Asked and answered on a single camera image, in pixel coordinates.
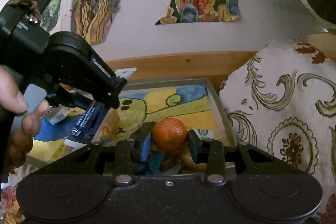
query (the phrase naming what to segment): logo on device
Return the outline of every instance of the logo on device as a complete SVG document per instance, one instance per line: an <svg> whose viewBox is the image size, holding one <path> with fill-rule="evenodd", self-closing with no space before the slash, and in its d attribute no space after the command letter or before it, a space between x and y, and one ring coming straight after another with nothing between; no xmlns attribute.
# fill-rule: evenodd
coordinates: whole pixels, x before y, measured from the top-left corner
<svg viewBox="0 0 336 224"><path fill-rule="evenodd" d="M100 68L100 70L108 77L111 79L111 75L95 60L94 58L92 59L92 62L95 63L95 65Z"/></svg>

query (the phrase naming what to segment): orange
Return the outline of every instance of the orange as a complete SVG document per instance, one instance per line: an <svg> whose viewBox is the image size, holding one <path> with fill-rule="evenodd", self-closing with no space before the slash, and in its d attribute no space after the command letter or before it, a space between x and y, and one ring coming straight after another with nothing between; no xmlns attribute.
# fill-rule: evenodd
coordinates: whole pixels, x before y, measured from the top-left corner
<svg viewBox="0 0 336 224"><path fill-rule="evenodd" d="M165 118L157 122L152 130L152 140L155 146L164 152L174 152L183 148L187 138L186 126L174 118Z"/></svg>

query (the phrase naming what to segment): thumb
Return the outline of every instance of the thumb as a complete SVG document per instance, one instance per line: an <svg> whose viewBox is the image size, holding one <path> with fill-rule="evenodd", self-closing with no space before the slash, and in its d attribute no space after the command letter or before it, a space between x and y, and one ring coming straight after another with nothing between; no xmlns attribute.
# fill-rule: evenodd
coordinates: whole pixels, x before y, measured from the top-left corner
<svg viewBox="0 0 336 224"><path fill-rule="evenodd" d="M0 66L0 105L16 114L25 112L28 104L11 74Z"/></svg>

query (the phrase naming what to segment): brown floral motif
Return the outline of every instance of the brown floral motif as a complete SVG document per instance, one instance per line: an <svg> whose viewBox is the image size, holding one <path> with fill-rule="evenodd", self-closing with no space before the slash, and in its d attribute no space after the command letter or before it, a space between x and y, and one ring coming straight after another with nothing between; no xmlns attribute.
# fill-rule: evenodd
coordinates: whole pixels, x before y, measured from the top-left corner
<svg viewBox="0 0 336 224"><path fill-rule="evenodd" d="M336 223L336 193L329 197L325 213L317 213L317 219L320 224Z"/></svg>
<svg viewBox="0 0 336 224"><path fill-rule="evenodd" d="M294 167L301 164L301 152L303 152L301 137L297 133L290 133L287 139L282 139L282 143L283 148L280 149L280 154L284 156L282 160L290 162Z"/></svg>
<svg viewBox="0 0 336 224"><path fill-rule="evenodd" d="M322 64L327 60L327 57L323 52L310 45L309 43L305 43L299 39L291 39L295 45L299 46L295 49L297 53L301 54L312 54L311 62L313 64Z"/></svg>

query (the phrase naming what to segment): silver screw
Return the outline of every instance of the silver screw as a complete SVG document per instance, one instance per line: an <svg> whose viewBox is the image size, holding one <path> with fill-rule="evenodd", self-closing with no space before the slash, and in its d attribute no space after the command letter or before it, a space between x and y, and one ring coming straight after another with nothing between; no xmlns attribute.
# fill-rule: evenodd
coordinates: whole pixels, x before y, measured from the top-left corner
<svg viewBox="0 0 336 224"><path fill-rule="evenodd" d="M210 175L208 176L208 181L211 183L221 183L224 181L224 178L222 175Z"/></svg>
<svg viewBox="0 0 336 224"><path fill-rule="evenodd" d="M166 186L174 186L174 182L172 182L172 181L166 181Z"/></svg>
<svg viewBox="0 0 336 224"><path fill-rule="evenodd" d="M128 184L132 181L132 177L129 175L118 175L115 177L115 181L120 184Z"/></svg>

